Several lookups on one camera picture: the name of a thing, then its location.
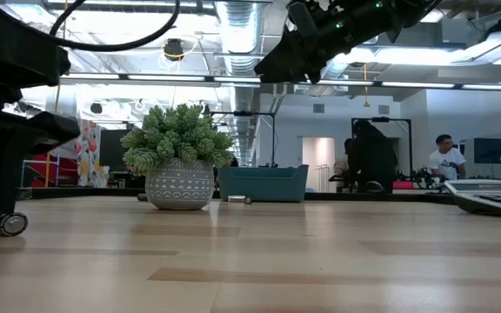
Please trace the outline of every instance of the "potted plant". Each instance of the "potted plant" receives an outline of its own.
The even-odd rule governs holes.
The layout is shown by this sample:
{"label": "potted plant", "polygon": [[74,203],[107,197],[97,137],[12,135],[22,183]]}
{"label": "potted plant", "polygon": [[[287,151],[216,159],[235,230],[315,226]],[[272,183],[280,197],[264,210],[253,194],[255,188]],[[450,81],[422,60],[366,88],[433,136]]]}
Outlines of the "potted plant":
{"label": "potted plant", "polygon": [[159,209],[199,210],[214,190],[213,166],[232,158],[226,133],[211,128],[210,117],[200,117],[200,105],[178,105],[163,111],[150,109],[142,129],[121,139],[128,149],[126,165],[135,175],[146,176],[146,196]]}

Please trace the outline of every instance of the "exposed ductwork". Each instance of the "exposed ductwork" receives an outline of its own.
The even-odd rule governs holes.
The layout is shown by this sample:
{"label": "exposed ductwork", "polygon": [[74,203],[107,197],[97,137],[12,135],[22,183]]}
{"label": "exposed ductwork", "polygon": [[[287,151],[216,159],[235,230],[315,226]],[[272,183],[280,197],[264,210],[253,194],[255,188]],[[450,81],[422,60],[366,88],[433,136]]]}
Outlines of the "exposed ductwork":
{"label": "exposed ductwork", "polygon": [[[217,16],[221,22],[222,47],[225,53],[256,53],[259,44],[259,28],[262,4],[247,2],[216,3]],[[258,60],[255,57],[226,57],[225,69],[230,76],[254,76],[254,66]],[[233,87],[230,101],[233,110],[259,111],[260,103],[253,101],[255,89]],[[250,125],[256,125],[256,118],[234,118],[232,133],[238,145],[240,163],[250,161],[254,130]]]}

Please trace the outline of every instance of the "white patterned pot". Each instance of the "white patterned pot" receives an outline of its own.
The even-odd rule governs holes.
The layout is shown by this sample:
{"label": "white patterned pot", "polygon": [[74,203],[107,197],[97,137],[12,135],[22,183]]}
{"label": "white patterned pot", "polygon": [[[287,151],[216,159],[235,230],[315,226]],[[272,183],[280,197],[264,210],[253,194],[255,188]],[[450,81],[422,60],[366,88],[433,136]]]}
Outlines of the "white patterned pot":
{"label": "white patterned pot", "polygon": [[212,164],[173,158],[146,175],[148,201],[162,210],[200,210],[212,199]]}

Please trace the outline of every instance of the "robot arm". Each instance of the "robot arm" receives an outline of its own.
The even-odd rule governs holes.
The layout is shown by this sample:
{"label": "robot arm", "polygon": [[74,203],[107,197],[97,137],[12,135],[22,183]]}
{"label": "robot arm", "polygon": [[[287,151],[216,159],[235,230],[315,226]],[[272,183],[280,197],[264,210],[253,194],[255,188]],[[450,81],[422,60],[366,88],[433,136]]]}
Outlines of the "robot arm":
{"label": "robot arm", "polygon": [[418,23],[442,0],[333,0],[323,10],[316,0],[292,0],[289,19],[297,27],[255,67],[262,83],[320,80],[320,70],[339,53],[386,33],[392,42],[403,27]]}

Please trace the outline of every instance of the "teal bin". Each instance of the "teal bin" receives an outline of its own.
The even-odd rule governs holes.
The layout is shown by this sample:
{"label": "teal bin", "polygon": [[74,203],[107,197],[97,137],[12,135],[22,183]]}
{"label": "teal bin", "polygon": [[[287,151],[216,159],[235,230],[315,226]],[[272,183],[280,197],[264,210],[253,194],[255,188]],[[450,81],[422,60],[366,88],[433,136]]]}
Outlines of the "teal bin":
{"label": "teal bin", "polygon": [[236,168],[217,170],[219,194],[249,196],[258,202],[301,202],[304,199],[309,165],[298,168]]}

